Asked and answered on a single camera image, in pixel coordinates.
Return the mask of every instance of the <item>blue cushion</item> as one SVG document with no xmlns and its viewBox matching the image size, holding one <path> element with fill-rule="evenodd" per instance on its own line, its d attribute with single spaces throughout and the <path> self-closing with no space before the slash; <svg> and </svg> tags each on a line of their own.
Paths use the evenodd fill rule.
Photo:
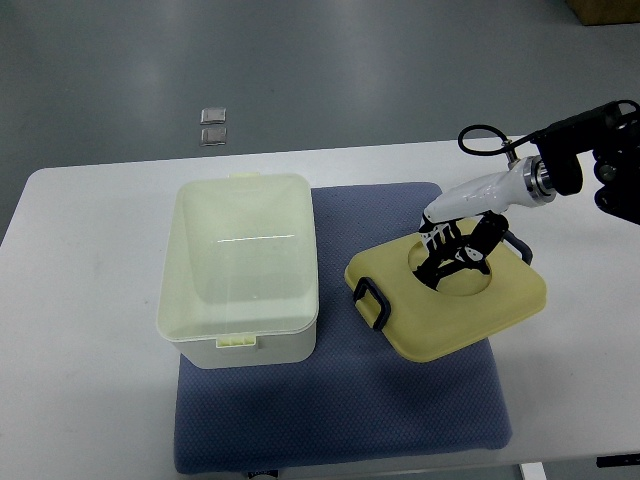
<svg viewBox="0 0 640 480">
<path fill-rule="evenodd" d="M 180 473 L 257 471 L 498 449 L 511 437 L 487 340 L 426 364 L 400 357 L 356 311 L 344 269 L 416 231 L 430 183 L 314 189 L 317 344 L 305 361 L 201 370 L 180 360 Z"/>
</svg>

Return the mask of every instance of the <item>yellow tray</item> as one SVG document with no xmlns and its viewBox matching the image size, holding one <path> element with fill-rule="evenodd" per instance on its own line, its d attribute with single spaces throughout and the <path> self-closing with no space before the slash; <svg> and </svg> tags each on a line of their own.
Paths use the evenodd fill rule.
<svg viewBox="0 0 640 480">
<path fill-rule="evenodd" d="M 463 234 L 475 226 L 458 222 Z M 439 291 L 423 285 L 412 270 L 426 258 L 415 233 L 358 253 L 345 270 L 354 290 L 361 278 L 382 293 L 365 288 L 356 308 L 370 327 L 390 309 L 382 328 L 393 348 L 414 362 L 429 362 L 471 345 L 542 310 L 546 285 L 506 245 L 487 257 L 491 274 L 463 270 L 440 282 Z"/>
</svg>

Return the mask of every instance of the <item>cardboard box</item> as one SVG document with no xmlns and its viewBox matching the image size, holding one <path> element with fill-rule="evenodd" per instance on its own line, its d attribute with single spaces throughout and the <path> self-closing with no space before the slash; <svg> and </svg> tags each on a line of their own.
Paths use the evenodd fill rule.
<svg viewBox="0 0 640 480">
<path fill-rule="evenodd" d="M 583 25 L 640 22 L 640 0 L 567 0 Z"/>
</svg>

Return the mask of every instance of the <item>plastic storage box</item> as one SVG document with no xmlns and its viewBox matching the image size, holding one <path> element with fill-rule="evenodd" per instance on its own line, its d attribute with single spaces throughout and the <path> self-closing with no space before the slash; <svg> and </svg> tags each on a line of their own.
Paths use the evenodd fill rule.
<svg viewBox="0 0 640 480">
<path fill-rule="evenodd" d="M 196 181 L 178 192 L 157 327 L 200 368 L 289 363 L 315 347 L 318 264 L 299 175 Z"/>
</svg>

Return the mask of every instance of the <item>white table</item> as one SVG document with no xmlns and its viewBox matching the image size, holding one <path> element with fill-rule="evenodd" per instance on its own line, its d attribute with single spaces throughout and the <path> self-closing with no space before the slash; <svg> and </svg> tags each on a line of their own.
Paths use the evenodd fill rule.
<svg viewBox="0 0 640 480">
<path fill-rule="evenodd" d="M 519 149 L 527 152 L 535 150 Z M 509 445 L 292 468 L 282 478 L 640 451 L 640 227 L 598 211 L 590 155 L 582 163 L 581 194 L 507 214 L 549 290 L 545 310 L 491 337 Z M 436 142 L 36 172 L 0 248 L 0 478 L 180 478 L 172 458 L 178 352 L 156 332 L 155 315 L 184 183 L 260 171 L 297 172 L 313 187 L 432 181 L 448 189 L 504 168 L 502 156 L 469 157 L 455 142 Z"/>
</svg>

